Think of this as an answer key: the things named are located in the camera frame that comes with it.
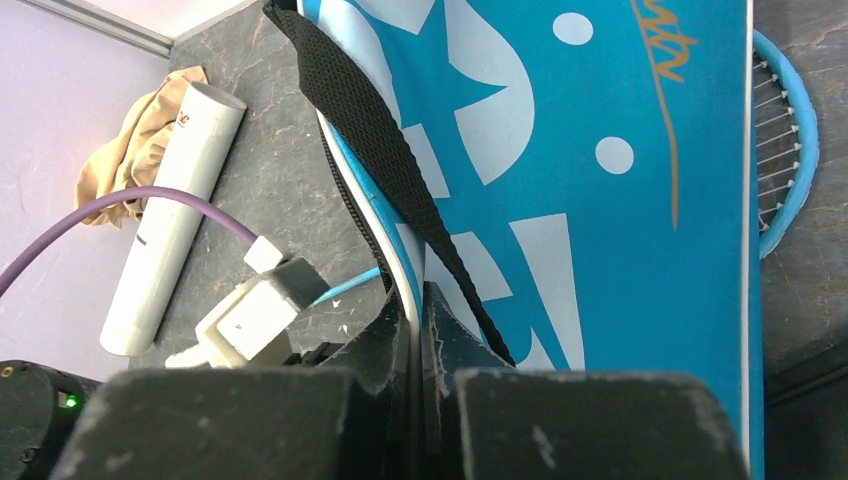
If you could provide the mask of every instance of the beige cloth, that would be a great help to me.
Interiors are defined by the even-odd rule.
[[[77,180],[74,208],[107,193],[153,185],[191,82],[207,83],[202,67],[171,73],[158,90],[135,102],[124,119],[121,133],[98,148],[82,168]],[[141,218],[143,209],[143,202],[124,202],[86,218],[83,223],[102,225],[108,222],[120,227],[124,217]]]

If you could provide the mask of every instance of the tennis racket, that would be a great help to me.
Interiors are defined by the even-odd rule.
[[[758,31],[753,65],[762,260],[777,247],[807,200],[819,161],[819,133],[801,77]]]

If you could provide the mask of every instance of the white dot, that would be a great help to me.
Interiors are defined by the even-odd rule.
[[[606,137],[595,147],[595,158],[604,170],[621,175],[633,166],[633,147],[622,138]]]
[[[554,20],[554,35],[569,45],[583,45],[594,33],[592,22],[579,13],[563,13]]]

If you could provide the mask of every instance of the white piping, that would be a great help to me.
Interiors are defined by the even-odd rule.
[[[740,356],[742,360],[742,392],[740,406],[742,408],[740,423],[742,436],[742,451],[751,469],[751,345],[750,345],[750,263],[751,263],[751,105],[753,104],[753,57],[754,57],[754,2],[748,0],[746,12],[745,41],[747,48],[745,52],[745,130],[743,135],[743,166],[742,166],[742,291],[741,305],[741,331],[740,333]]]

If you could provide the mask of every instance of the black zipper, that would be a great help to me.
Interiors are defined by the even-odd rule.
[[[332,152],[330,152],[330,146],[327,144],[327,138],[324,136],[324,131],[321,130],[320,127],[318,130],[321,133],[321,144],[324,145],[324,155],[327,156],[327,163],[330,165],[330,173],[333,175],[333,181],[336,182],[336,188],[339,189],[339,194],[342,196],[342,201],[344,202],[345,207],[347,207],[348,213],[350,213],[351,218],[353,218],[353,223],[356,224],[356,228],[359,229],[359,233],[362,234],[362,238],[365,239],[365,242],[368,243],[368,246],[371,248],[371,253],[377,261],[377,267],[380,268],[380,277],[383,280],[383,287],[386,289],[386,292],[389,292],[392,289],[394,282],[392,281],[392,276],[389,273],[386,257],[383,255],[382,250],[380,250],[376,240],[374,240],[374,234],[371,233],[370,227],[368,227],[368,224],[362,219],[362,213],[359,211],[356,203],[354,203],[350,198],[350,190],[339,173],[339,167],[336,165],[336,160],[333,158]]]

